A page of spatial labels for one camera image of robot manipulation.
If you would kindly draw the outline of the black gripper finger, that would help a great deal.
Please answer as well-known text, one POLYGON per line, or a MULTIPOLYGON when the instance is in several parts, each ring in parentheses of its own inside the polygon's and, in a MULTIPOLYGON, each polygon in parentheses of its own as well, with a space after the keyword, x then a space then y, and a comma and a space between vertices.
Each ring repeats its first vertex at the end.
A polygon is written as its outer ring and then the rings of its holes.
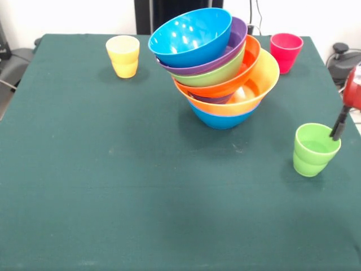
POLYGON ((341 138, 341 135, 345 129, 346 119, 348 117, 349 112, 350 112, 350 107, 344 105, 329 135, 333 141, 338 141, 341 138))

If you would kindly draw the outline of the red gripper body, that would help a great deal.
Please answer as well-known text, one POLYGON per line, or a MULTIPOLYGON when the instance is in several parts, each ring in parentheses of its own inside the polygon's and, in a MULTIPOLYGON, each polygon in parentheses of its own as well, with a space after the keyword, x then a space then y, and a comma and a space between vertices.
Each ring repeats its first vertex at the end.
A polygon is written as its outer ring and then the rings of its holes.
POLYGON ((351 108, 360 110, 360 63, 350 71, 347 77, 342 100, 344 112, 349 112, 351 108))

